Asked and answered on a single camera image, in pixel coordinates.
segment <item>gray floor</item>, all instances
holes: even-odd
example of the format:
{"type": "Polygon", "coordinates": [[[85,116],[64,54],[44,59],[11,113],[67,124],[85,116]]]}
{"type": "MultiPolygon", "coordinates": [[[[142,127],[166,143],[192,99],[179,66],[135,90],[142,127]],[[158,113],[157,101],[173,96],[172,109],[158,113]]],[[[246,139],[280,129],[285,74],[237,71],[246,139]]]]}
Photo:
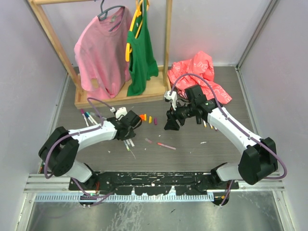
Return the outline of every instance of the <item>gray floor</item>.
{"type": "Polygon", "coordinates": [[[35,203],[27,231],[280,231],[272,192],[233,192],[223,208],[211,202],[35,203]]]}
{"type": "MultiPolygon", "coordinates": [[[[216,67],[215,82],[220,84],[233,98],[226,105],[227,110],[244,126],[251,129],[243,94],[234,67],[216,67]]],[[[66,129],[85,127],[81,113],[74,106],[75,86],[71,82],[58,125],[66,129]]],[[[170,104],[161,100],[149,103],[126,104],[135,113],[157,117],[158,125],[144,122],[135,130],[133,139],[136,147],[128,152],[122,141],[105,141],[88,147],[77,154],[77,160],[87,163],[94,170],[127,171],[209,171],[223,162],[238,162],[241,154],[235,146],[222,135],[203,125],[197,125],[194,118],[187,119],[180,131],[165,131],[166,111],[170,104]],[[149,144],[144,139],[153,141],[149,144]],[[170,150],[156,143],[161,142],[176,147],[170,150]]],[[[113,114],[104,107],[99,109],[103,116],[113,114]]]]}
{"type": "MultiPolygon", "coordinates": [[[[251,129],[241,88],[233,67],[215,68],[215,81],[233,100],[226,106],[244,126],[251,129]]],[[[75,86],[71,83],[59,118],[59,126],[82,128],[85,122],[74,106],[75,86]]],[[[164,131],[164,101],[126,105],[138,114],[156,116],[158,125],[144,123],[136,130],[133,155],[122,141],[105,141],[78,153],[79,161],[95,170],[203,170],[239,161],[241,155],[220,133],[187,120],[180,131],[164,131]],[[147,143],[144,138],[154,143],[147,143]],[[155,144],[177,148],[169,150],[155,144]]],[[[104,116],[112,114],[100,109],[104,116]]],[[[103,203],[81,209],[77,203],[35,203],[28,231],[280,231],[281,220],[272,192],[231,192],[222,209],[211,202],[103,203]]]]}

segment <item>wooden clothes rack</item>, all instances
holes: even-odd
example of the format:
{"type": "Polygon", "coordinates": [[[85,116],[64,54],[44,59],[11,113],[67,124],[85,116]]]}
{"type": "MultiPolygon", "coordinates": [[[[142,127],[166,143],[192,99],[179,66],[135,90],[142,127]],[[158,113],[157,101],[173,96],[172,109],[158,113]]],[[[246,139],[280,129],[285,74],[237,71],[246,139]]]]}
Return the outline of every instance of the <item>wooden clothes rack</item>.
{"type": "MultiPolygon", "coordinates": [[[[80,2],[80,1],[92,1],[92,0],[28,0],[33,12],[38,18],[42,25],[46,35],[48,36],[51,44],[57,52],[60,60],[66,68],[69,76],[76,86],[75,94],[75,106],[77,108],[90,107],[87,101],[87,92],[81,87],[80,76],[77,75],[70,60],[68,59],[61,42],[59,41],[55,31],[53,30],[42,5],[46,4],[57,4],[57,3],[69,3],[69,2],[80,2]]],[[[131,80],[126,82],[122,87],[119,94],[112,99],[104,100],[111,105],[126,104],[126,103],[140,103],[161,100],[165,91],[170,90],[170,82],[167,76],[168,61],[169,61],[169,44],[170,44],[170,28],[171,28],[171,9],[172,0],[166,0],[166,28],[165,28],[165,58],[164,65],[158,66],[159,74],[158,77],[151,78],[147,81],[147,86],[143,94],[138,96],[127,96],[127,90],[131,84],[131,80]]],[[[93,102],[97,106],[104,106],[100,103],[93,102]]]]}

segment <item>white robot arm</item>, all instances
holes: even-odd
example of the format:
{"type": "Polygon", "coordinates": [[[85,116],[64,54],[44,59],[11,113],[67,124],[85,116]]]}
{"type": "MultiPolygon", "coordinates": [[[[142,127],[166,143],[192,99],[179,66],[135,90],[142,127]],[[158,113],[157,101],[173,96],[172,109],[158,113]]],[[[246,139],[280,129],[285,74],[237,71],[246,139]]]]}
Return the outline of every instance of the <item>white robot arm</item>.
{"type": "Polygon", "coordinates": [[[72,135],[57,145],[51,153],[48,168],[55,176],[66,174],[77,179],[87,188],[95,184],[96,174],[88,165],[75,160],[77,152],[102,141],[131,139],[136,135],[134,129],[141,125],[141,118],[133,111],[127,112],[125,107],[113,111],[115,117],[108,118],[103,125],[98,124],[75,130],[66,130],[64,127],[55,129],[39,151],[39,156],[43,161],[46,160],[53,144],[65,135],[72,135]]]}
{"type": "Polygon", "coordinates": [[[187,88],[185,93],[188,98],[188,104],[184,106],[179,104],[175,92],[167,91],[165,93],[165,101],[171,103],[171,108],[167,111],[165,130],[179,130],[180,125],[184,125],[185,119],[195,116],[197,117],[197,122],[200,121],[201,123],[203,119],[215,126],[242,154],[240,163],[224,163],[211,170],[215,184],[228,180],[245,180],[253,185],[278,169],[277,159],[255,141],[246,137],[227,118],[230,118],[238,127],[249,134],[249,137],[255,138],[276,152],[275,142],[271,138],[262,139],[254,134],[233,118],[226,108],[220,105],[224,114],[227,115],[226,117],[214,99],[206,99],[199,85],[187,88]]]}

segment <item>green tank top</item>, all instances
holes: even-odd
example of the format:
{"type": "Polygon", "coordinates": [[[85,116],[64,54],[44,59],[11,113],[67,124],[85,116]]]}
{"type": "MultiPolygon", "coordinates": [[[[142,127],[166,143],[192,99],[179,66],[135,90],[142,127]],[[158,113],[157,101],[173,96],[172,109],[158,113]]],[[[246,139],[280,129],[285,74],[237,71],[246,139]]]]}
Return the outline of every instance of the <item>green tank top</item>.
{"type": "Polygon", "coordinates": [[[158,76],[158,67],[153,56],[150,33],[147,24],[146,1],[142,4],[143,16],[136,19],[133,31],[128,32],[127,42],[130,43],[132,53],[130,54],[129,72],[132,79],[132,84],[128,87],[127,96],[140,95],[144,92],[146,81],[151,79],[151,76],[158,76]],[[135,38],[137,32],[137,24],[142,28],[139,36],[135,38]]]}

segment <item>gray wall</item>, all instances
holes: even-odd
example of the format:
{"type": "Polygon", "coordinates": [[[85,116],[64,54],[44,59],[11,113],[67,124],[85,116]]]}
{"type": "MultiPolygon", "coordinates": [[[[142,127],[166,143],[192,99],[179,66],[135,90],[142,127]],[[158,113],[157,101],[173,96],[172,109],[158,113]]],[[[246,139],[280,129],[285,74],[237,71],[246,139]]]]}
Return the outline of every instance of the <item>gray wall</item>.
{"type": "Polygon", "coordinates": [[[65,70],[25,1],[0,8],[0,224],[12,231],[29,173],[39,167],[65,70]]]}
{"type": "Polygon", "coordinates": [[[307,230],[308,2],[282,0],[242,73],[257,127],[288,168],[284,184],[299,230],[307,230]]]}
{"type": "MultiPolygon", "coordinates": [[[[172,7],[170,64],[203,50],[215,65],[237,64],[270,0],[175,0],[172,7]]],[[[101,1],[45,5],[70,61],[84,28],[100,13],[101,1]]],[[[135,0],[106,0],[103,9],[125,5],[134,14],[135,0]]],[[[150,0],[148,14],[154,56],[164,63],[166,0],[150,0]]]]}

